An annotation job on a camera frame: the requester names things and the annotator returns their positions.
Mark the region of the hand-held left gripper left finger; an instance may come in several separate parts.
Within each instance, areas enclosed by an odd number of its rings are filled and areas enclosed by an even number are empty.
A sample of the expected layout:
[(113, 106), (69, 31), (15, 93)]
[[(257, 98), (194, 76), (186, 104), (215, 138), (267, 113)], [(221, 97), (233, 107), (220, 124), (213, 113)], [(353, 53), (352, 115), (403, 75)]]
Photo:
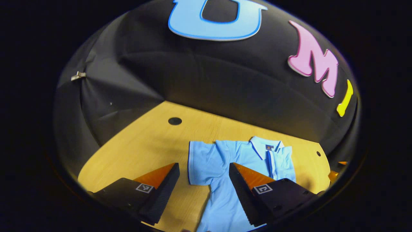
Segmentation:
[(119, 178), (89, 194), (111, 209), (153, 226), (159, 223), (179, 176), (179, 163), (174, 162), (133, 180)]

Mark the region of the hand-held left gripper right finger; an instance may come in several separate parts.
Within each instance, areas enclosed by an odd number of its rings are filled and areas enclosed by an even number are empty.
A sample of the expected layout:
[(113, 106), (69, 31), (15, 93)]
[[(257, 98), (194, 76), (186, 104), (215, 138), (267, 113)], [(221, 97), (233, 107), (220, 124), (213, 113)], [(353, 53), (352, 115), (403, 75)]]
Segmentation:
[(229, 177), (252, 226), (277, 226), (303, 216), (324, 191), (313, 193), (288, 178), (274, 180), (232, 162)]

